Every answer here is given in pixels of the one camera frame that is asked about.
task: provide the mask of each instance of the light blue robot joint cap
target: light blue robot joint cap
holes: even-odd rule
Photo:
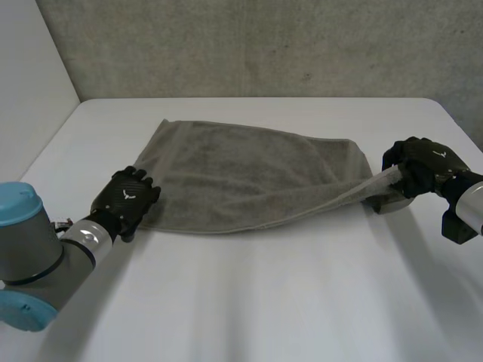
[[[0,183],[0,228],[34,217],[42,199],[28,183]]]
[[[29,294],[0,290],[0,321],[18,330],[38,332],[57,316],[50,304]]]

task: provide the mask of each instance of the concrete wall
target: concrete wall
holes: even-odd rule
[[[428,97],[483,147],[481,0],[37,1],[82,100]]]
[[[1,0],[0,183],[21,178],[78,104],[35,0]]]

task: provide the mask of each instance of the white wall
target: white wall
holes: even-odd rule
[[[0,182],[19,179],[79,104],[34,0],[0,0]]]

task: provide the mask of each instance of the gray wall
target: gray wall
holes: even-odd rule
[[[428,97],[483,148],[482,0],[37,2],[82,100]]]

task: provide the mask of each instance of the robotic hand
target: robotic hand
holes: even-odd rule
[[[145,176],[145,170],[132,166],[116,172],[95,198],[91,215],[85,219],[105,224],[113,240],[120,235],[123,241],[132,241],[143,216],[161,192],[160,187],[152,187],[152,178]]]
[[[84,219],[63,225],[58,238],[42,200],[26,183],[0,184],[0,321],[38,331],[57,316],[118,235],[132,241],[138,225],[159,199],[146,171],[116,172]]]
[[[398,165],[403,179],[393,185],[406,198],[434,192],[449,203],[441,233],[463,244],[481,235],[483,176],[471,172],[452,149],[427,138],[398,141],[383,156],[383,170]]]

